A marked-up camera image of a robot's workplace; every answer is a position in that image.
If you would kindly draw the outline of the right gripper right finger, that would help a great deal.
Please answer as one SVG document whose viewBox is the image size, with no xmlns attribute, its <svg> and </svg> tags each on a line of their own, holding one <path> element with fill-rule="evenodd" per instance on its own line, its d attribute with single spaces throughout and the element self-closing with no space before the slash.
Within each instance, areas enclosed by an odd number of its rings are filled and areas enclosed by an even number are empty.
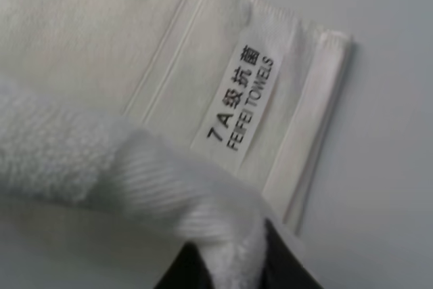
<svg viewBox="0 0 433 289">
<path fill-rule="evenodd" d="M 313 288 L 313 278 L 280 238 L 270 220 L 265 221 L 267 253 L 260 279 L 260 288 Z"/>
</svg>

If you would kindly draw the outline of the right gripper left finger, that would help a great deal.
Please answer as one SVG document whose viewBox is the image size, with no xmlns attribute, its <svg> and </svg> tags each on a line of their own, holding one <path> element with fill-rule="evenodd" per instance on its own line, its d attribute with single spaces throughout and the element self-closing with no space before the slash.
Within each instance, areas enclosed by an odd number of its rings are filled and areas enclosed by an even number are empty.
<svg viewBox="0 0 433 289">
<path fill-rule="evenodd" d="M 158 289 L 212 289 L 211 276 L 197 246 L 186 243 L 161 280 Z"/>
</svg>

